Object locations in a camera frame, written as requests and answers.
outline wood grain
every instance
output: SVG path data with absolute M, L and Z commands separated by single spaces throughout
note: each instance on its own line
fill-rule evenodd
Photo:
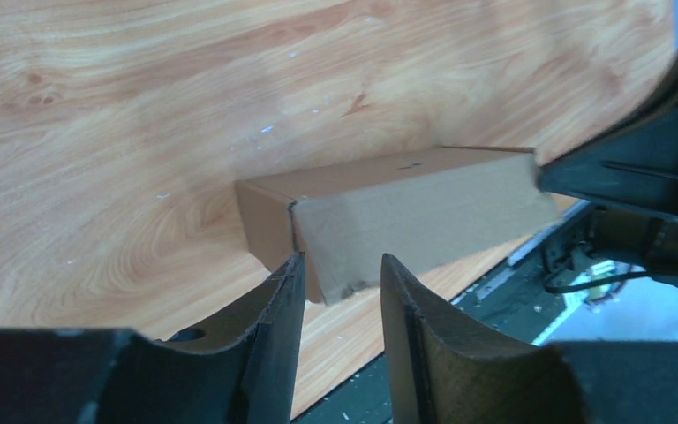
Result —
M 1 0 L 0 326 L 167 337 L 267 274 L 234 179 L 439 142 L 545 162 L 673 54 L 670 0 Z M 308 305 L 294 412 L 381 344 L 376 291 Z

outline cardboard box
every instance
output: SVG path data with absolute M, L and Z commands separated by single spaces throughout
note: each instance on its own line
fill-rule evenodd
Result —
M 251 251 L 307 259 L 308 299 L 376 286 L 390 253 L 425 272 L 558 219 L 530 149 L 429 148 L 236 183 Z

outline wooden table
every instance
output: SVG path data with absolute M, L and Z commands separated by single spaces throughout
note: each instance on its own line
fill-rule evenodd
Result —
M 167 337 L 267 274 L 234 179 L 439 142 L 545 162 L 673 54 L 671 0 L 2 0 L 0 326 Z M 378 292 L 303 336 L 295 413 L 381 351 Z

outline black cable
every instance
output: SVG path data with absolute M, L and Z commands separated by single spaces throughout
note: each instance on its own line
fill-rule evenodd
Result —
M 560 287 L 554 285 L 545 284 L 545 290 L 548 293 L 553 294 L 565 294 L 580 292 L 581 290 L 591 289 L 594 287 L 599 287 L 604 284 L 619 283 L 620 281 L 626 280 L 635 280 L 636 278 L 643 278 L 649 276 L 648 272 L 638 271 L 638 272 L 627 272 L 625 274 L 620 274 L 619 276 L 608 276 L 606 278 L 600 278 L 599 280 L 590 281 L 588 283 L 576 284 L 576 285 L 563 285 Z

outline brown box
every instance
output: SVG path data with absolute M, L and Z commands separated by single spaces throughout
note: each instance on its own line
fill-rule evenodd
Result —
M 425 272 L 558 219 L 530 149 L 429 148 L 238 181 L 248 247 L 274 270 L 305 252 L 308 299 L 380 280 L 380 257 Z

